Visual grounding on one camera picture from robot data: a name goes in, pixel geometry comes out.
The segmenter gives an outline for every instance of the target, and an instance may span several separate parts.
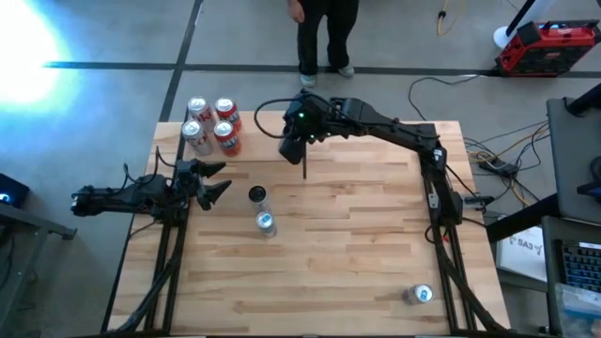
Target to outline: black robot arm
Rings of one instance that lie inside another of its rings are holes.
[[[175,219],[191,197],[203,210],[210,210],[221,194],[232,183],[227,180],[206,185],[203,177],[211,177],[225,167],[225,163],[207,164],[197,159],[179,160],[171,185],[163,175],[151,174],[136,179],[131,185],[115,188],[85,186],[71,197],[71,211],[76,216],[96,216],[102,212],[149,214],[156,221]]]
[[[439,225],[460,224],[463,203],[446,175],[447,151],[440,144],[434,124],[407,125],[390,119],[359,99],[332,98],[326,101],[308,91],[292,100],[285,113],[285,130],[280,153],[293,164],[301,162],[305,144],[323,142],[332,136],[371,135],[415,151],[422,176],[430,184],[428,200],[436,205]]]

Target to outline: black pants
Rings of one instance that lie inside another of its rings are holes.
[[[301,0],[304,23],[299,23],[299,71],[317,74],[317,29],[321,18],[328,17],[328,58],[335,69],[348,66],[347,38],[357,21],[359,0]]]

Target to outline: gray floor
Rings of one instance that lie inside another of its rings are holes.
[[[512,2],[520,5],[523,0]],[[193,7],[193,0],[95,0],[86,1],[85,6],[78,0],[29,3],[59,51],[46,61],[77,62],[175,63]],[[284,3],[206,0],[187,63],[295,65],[295,25],[285,16]],[[547,17],[601,18],[596,0],[577,3],[556,0]],[[439,38],[435,22],[441,4],[442,0],[363,0],[349,41],[354,64],[490,69],[499,53],[492,44],[492,32],[508,24],[516,10],[505,0],[466,0],[454,30]],[[451,1],[450,18],[459,4]],[[322,29],[320,63],[324,66],[326,41]],[[599,55],[597,47],[576,70],[601,70]],[[54,87],[45,96],[21,95],[20,99],[28,100],[15,102],[0,95],[0,134],[7,140],[0,146],[0,172],[31,187],[26,209],[79,229],[74,241],[52,238],[44,249],[39,281],[26,294],[36,308],[19,313],[16,332],[39,329],[43,337],[64,337],[99,331],[131,217],[75,218],[69,212],[69,196],[85,184],[117,186],[123,161],[133,173],[142,173],[171,75],[166,70],[46,69],[25,72],[20,78],[25,88],[50,79]],[[416,120],[419,117],[407,93],[411,82],[420,77],[360,74],[346,80],[320,74],[316,92],[358,97],[386,115]],[[454,87],[423,82],[415,86],[413,99],[427,118],[459,120],[465,136],[483,139],[543,120],[546,99],[578,96],[599,81],[482,77]],[[19,89],[4,78],[0,78],[0,88]],[[170,120],[183,119],[186,100],[192,95],[211,100],[227,95],[240,109],[252,110],[264,100],[290,97],[300,88],[294,73],[185,71]],[[489,146],[503,149],[517,138],[514,135]],[[543,165],[520,174],[520,180],[545,196],[554,192],[548,142],[540,142],[537,149]],[[525,165],[534,161],[531,152],[526,155]],[[476,183],[485,194],[503,190],[493,177],[476,177]],[[490,207],[506,213],[520,208],[510,194]],[[543,294],[510,286],[504,286],[503,292],[515,329],[534,332],[546,324]]]

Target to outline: white paper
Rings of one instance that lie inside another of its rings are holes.
[[[497,243],[497,268],[546,282],[543,230],[535,226]]]

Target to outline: wooden table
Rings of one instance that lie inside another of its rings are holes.
[[[262,113],[260,121],[278,133],[281,116]],[[332,138],[309,147],[303,180],[301,166],[279,155],[278,140],[263,135],[251,113],[242,113],[242,121],[239,156],[226,158],[214,144],[213,154],[201,158],[227,161],[209,182],[233,184],[211,211],[193,203],[172,334],[448,334],[434,247],[424,239],[429,218],[417,155],[373,137]],[[449,165],[473,188],[458,122],[436,125]],[[180,126],[157,127],[153,149],[159,146],[168,161],[176,156]],[[192,157],[187,147],[184,159]],[[146,170],[153,168],[154,150]],[[276,238],[262,238],[255,228],[248,200],[254,185],[269,193]],[[475,212],[466,216],[481,220]],[[150,222],[136,216],[132,230]],[[470,287],[508,328],[485,229],[463,223],[457,230]],[[156,225],[130,240],[109,329],[149,289],[160,233]],[[406,305],[402,291],[420,283],[432,285],[434,300]],[[454,299],[462,323],[456,288]]]

